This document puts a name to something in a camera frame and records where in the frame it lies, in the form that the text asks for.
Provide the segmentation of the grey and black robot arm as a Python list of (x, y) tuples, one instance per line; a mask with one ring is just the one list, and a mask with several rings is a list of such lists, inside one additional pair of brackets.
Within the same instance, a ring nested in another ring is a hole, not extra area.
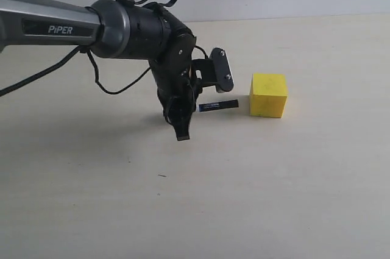
[(79, 7), (53, 0), (1, 0), (1, 46), (68, 45), (90, 60), (147, 60), (163, 115), (179, 141), (190, 137), (196, 106), (192, 31), (165, 4), (98, 0)]

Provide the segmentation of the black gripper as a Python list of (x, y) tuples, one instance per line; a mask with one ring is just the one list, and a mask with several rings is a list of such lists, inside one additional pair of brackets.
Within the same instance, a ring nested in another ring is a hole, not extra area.
[(192, 75), (192, 63), (190, 57), (172, 62), (149, 60), (163, 116), (173, 127), (177, 141), (190, 139), (191, 117), (201, 90), (200, 80)]

